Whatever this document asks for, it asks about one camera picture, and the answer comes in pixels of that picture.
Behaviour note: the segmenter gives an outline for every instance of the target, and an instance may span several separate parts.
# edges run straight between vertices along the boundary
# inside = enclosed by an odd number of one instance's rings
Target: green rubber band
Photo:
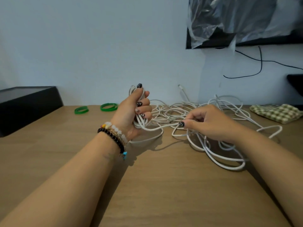
[[[101,111],[115,111],[117,109],[118,109],[118,104],[116,103],[105,103],[100,106]]]
[[[76,115],[80,115],[80,114],[84,114],[84,113],[86,113],[88,111],[89,111],[89,109],[88,109],[87,106],[78,107],[78,108],[75,109],[75,114]]]

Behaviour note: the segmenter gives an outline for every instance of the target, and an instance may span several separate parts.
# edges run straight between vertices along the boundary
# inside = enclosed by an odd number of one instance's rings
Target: forearm
[[[250,159],[295,226],[303,226],[303,161],[260,133],[245,128],[235,143]]]
[[[99,133],[0,226],[88,226],[119,148]]]

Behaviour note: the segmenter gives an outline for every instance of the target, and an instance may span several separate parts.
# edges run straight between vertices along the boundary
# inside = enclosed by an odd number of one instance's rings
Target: hand
[[[132,140],[141,134],[142,130],[133,126],[133,121],[136,114],[141,114],[143,118],[146,119],[152,118],[152,107],[149,105],[149,99],[147,99],[149,96],[149,91],[146,91],[145,98],[139,101],[142,93],[143,89],[137,87],[137,89],[129,97],[120,103],[111,120],[111,123],[122,131],[127,140]]]
[[[196,130],[213,140],[232,144],[245,129],[212,104],[190,111],[183,122],[184,128]]]

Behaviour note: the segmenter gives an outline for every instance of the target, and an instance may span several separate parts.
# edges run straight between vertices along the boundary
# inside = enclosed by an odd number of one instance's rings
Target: plastic wrap
[[[302,0],[189,0],[191,46],[208,40],[218,27],[236,43],[286,36],[302,27]]]

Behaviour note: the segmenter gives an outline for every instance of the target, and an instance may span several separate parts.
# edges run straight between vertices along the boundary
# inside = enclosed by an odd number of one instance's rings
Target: left hand
[[[139,101],[142,93],[143,89],[137,87],[129,97],[120,103],[111,120],[111,123],[122,131],[127,140],[132,140],[142,132],[141,129],[137,129],[133,125],[136,114],[144,114],[143,118],[149,120],[152,118],[152,107],[150,106],[149,99],[147,99],[149,91],[146,91],[145,98]]]

